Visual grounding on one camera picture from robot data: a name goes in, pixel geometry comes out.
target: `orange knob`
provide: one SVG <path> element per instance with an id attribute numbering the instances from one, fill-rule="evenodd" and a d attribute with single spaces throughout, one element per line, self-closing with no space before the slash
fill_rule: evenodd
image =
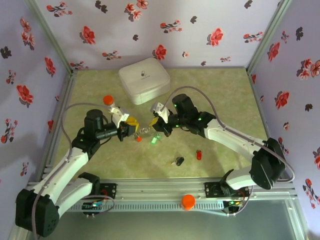
<path id="1" fill-rule="evenodd" d="M 107 95 L 103 98 L 103 103 L 105 105 L 111 105 L 114 103 L 114 98 L 111 95 Z"/>
<path id="2" fill-rule="evenodd" d="M 181 204 L 184 210 L 189 211 L 196 205 L 196 199 L 194 196 L 187 194 L 182 198 Z"/>

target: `white box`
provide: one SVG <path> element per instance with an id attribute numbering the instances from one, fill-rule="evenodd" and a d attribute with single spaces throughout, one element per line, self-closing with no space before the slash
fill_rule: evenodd
<path id="1" fill-rule="evenodd" d="M 119 77 L 134 105 L 143 104 L 170 90 L 169 74 L 153 57 L 121 68 Z"/>

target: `small red block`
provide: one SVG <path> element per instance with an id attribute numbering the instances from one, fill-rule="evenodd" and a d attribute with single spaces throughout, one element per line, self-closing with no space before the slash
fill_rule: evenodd
<path id="1" fill-rule="evenodd" d="M 196 151 L 196 159 L 198 159 L 198 160 L 202 159 L 202 152 L 200 150 Z"/>

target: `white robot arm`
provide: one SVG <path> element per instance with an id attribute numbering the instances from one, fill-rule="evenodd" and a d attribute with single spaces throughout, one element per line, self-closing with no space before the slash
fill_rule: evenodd
<path id="1" fill-rule="evenodd" d="M 100 178 L 90 173 L 82 173 L 70 185 L 74 175 L 100 148 L 101 140 L 118 136 L 125 137 L 137 131 L 138 123 L 123 108 L 110 106 L 112 122 L 104 124 L 106 117 L 102 111 L 93 109 L 87 112 L 84 127 L 72 141 L 69 151 L 61 162 L 41 182 L 31 190 L 23 189 L 16 198 L 15 224 L 32 231 L 32 208 L 35 203 L 36 233 L 47 237 L 56 228 L 61 216 L 75 203 L 88 195 L 100 194 Z"/>
<path id="2" fill-rule="evenodd" d="M 151 126 L 156 131 L 163 132 L 169 137 L 174 128 L 185 127 L 192 134 L 219 142 L 251 162 L 249 167 L 231 169 L 221 179 L 220 188 L 226 196 L 230 196 L 243 187 L 254 185 L 270 190 L 284 172 L 286 166 L 282 161 L 257 146 L 264 146 L 284 159 L 280 145 L 275 139 L 269 138 L 263 141 L 229 126 L 222 126 L 214 115 L 198 111 L 186 94 L 175 96 L 172 103 L 176 114 L 161 103 L 155 103 L 152 106 L 151 112 L 156 118 L 152 121 Z M 245 136 L 252 141 L 249 142 L 240 136 Z"/>

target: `table surface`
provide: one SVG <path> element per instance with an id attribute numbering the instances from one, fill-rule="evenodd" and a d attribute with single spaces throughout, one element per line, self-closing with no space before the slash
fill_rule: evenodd
<path id="1" fill-rule="evenodd" d="M 253 137 L 266 139 L 244 68 L 168 69 L 167 72 L 171 78 L 170 91 L 141 105 L 134 105 L 122 87 L 117 70 L 79 71 L 69 104 L 88 102 L 103 105 L 104 96 L 112 95 L 115 104 L 128 109 L 131 116 L 139 122 L 141 129 L 147 127 L 153 119 L 150 112 L 153 103 L 164 104 L 173 90 L 189 85 L 207 94 L 225 124 Z M 199 111 L 212 113 L 210 105 L 198 92 L 183 89 L 179 93 L 187 94 Z M 174 111 L 171 101 L 168 107 Z M 110 114 L 103 108 L 97 108 L 101 109 L 110 121 Z M 84 126 L 86 113 L 91 109 L 92 106 L 76 106 L 66 113 L 64 125 L 71 139 Z M 133 136 L 126 137 L 123 142 L 113 137 L 101 146 L 78 174 L 88 172 L 101 179 L 222 177 L 230 169 L 250 164 L 247 159 L 224 145 L 181 129 L 174 129 L 170 137 L 162 135 L 156 145 L 151 144 L 153 134 L 150 132 L 146 137 L 142 136 L 141 142 L 136 142 Z M 55 164 L 67 150 L 68 142 L 62 136 Z M 197 150 L 202 151 L 202 160 L 197 160 Z M 177 157 L 185 157 L 180 166 L 171 164 Z"/>

